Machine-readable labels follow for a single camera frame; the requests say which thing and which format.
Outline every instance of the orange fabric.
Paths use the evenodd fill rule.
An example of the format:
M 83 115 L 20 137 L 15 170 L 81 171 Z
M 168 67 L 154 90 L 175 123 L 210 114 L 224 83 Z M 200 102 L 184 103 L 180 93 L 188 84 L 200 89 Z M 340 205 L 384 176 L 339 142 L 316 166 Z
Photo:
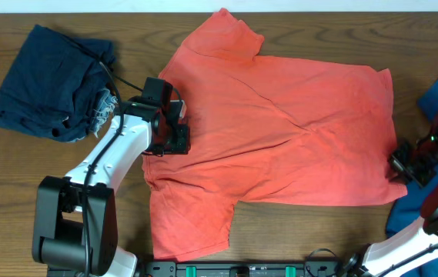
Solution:
M 179 47 L 160 78 L 186 101 L 188 155 L 144 157 L 157 259 L 227 249 L 234 205 L 379 205 L 396 146 L 390 72 L 258 56 L 263 36 L 225 9 Z

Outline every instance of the shirt sleeve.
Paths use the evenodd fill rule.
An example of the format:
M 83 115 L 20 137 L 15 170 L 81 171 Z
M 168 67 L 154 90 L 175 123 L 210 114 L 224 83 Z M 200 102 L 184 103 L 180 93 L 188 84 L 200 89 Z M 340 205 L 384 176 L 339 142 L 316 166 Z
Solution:
M 222 8 L 186 38 L 182 46 L 193 52 L 228 60 L 252 60 L 264 41 L 243 20 Z

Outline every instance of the red shirt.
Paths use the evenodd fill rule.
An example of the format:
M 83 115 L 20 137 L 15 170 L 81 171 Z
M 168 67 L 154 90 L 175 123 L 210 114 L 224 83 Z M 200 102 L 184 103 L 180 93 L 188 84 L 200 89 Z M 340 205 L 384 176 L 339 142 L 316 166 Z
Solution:
M 187 105 L 188 155 L 144 157 L 154 256 L 229 247 L 234 205 L 379 205 L 396 147 L 390 72 L 258 56 L 263 36 L 225 9 L 179 47 L 160 78 Z

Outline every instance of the wooden table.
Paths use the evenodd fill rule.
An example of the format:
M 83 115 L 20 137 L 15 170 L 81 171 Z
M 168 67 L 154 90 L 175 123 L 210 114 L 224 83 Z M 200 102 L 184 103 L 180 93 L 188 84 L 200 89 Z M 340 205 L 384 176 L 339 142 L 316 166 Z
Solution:
M 143 85 L 164 68 L 207 14 L 0 15 L 0 84 L 34 24 L 68 35 L 115 42 L 115 70 Z M 238 14 L 265 36 L 261 55 L 389 68 L 398 135 L 416 139 L 428 125 L 416 100 L 438 78 L 438 13 Z M 135 91 L 120 85 L 123 98 Z M 35 196 L 46 175 L 63 176 L 97 140 L 63 144 L 0 129 L 0 276 L 42 276 L 31 257 Z M 118 197 L 119 245 L 152 253 L 149 189 L 137 160 Z M 230 249 L 208 260 L 301 260 L 323 247 L 348 256 L 385 239 L 391 204 L 376 207 L 236 206 Z

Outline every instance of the table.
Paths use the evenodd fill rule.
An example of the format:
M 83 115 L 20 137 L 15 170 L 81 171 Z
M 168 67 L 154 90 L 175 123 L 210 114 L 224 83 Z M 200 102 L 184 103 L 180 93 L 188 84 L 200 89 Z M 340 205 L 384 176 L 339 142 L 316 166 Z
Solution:
M 416 100 L 438 78 L 438 13 L 235 14 L 266 40 L 260 55 L 389 68 L 395 90 L 397 134 L 410 140 L 428 131 Z M 114 41 L 115 71 L 143 85 L 157 76 L 181 41 L 208 14 L 0 15 L 0 84 L 34 24 L 67 35 Z M 123 98 L 135 91 L 120 85 Z M 90 136 L 63 144 L 0 129 L 0 276 L 41 276 L 31 257 L 35 196 L 46 175 L 63 176 L 92 150 Z M 119 245 L 152 253 L 149 195 L 138 159 L 116 199 Z M 230 249 L 205 260 L 302 260 L 317 248 L 342 257 L 385 239 L 391 204 L 374 207 L 309 207 L 239 203 Z

